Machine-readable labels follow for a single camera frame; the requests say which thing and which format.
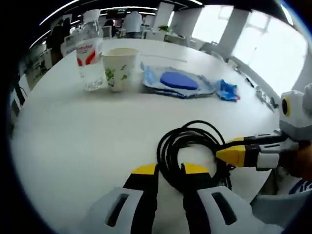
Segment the white paper cup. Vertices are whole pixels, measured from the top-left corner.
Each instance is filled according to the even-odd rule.
[[[139,51],[131,48],[116,48],[102,55],[108,87],[121,92],[128,85]]]

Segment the round white table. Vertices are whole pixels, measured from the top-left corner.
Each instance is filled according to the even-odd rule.
[[[138,62],[172,66],[214,81],[237,84],[237,103],[217,96],[183,100],[155,94],[88,93],[79,78],[76,52],[56,64],[27,98],[15,125],[13,159],[30,201],[54,229],[78,222],[88,208],[114,186],[123,186],[131,171],[156,162],[156,147],[171,129],[201,119],[213,124],[225,140],[268,133],[278,127],[278,113],[262,104],[255,90],[223,62],[175,44],[141,40],[105,40],[103,50],[138,49]],[[137,65],[134,83],[142,71]],[[214,168],[204,147],[180,151],[179,162]],[[269,172],[236,168],[233,191],[250,202]],[[182,196],[159,178],[154,233],[189,233]]]

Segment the plastic water bottle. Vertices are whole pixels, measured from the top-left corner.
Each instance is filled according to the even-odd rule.
[[[103,31],[98,23],[99,15],[100,10],[84,13],[80,41],[76,44],[79,72],[86,82],[87,91],[96,90],[103,84],[104,67],[101,57]]]

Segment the white pillar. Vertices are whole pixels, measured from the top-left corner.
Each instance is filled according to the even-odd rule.
[[[171,22],[173,31],[182,36],[192,36],[202,8],[176,11]]]
[[[169,22],[170,15],[172,11],[174,10],[174,5],[168,4],[165,2],[161,2],[159,4],[155,22],[154,22],[154,28],[157,29],[161,25],[167,25]]]
[[[224,52],[230,56],[235,48],[235,45],[242,33],[247,21],[249,11],[233,9],[229,22],[222,34],[219,45]]]
[[[304,88],[310,83],[312,83],[312,54],[308,49],[301,73],[292,89],[304,92]]]
[[[147,16],[145,17],[144,24],[149,25],[149,26],[153,26],[153,25],[154,25],[154,22],[155,22],[155,16],[147,15]]]

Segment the potted plant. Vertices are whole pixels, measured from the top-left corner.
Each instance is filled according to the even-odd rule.
[[[168,25],[161,25],[158,27],[159,31],[165,31],[166,33],[169,33],[171,31],[171,28]]]

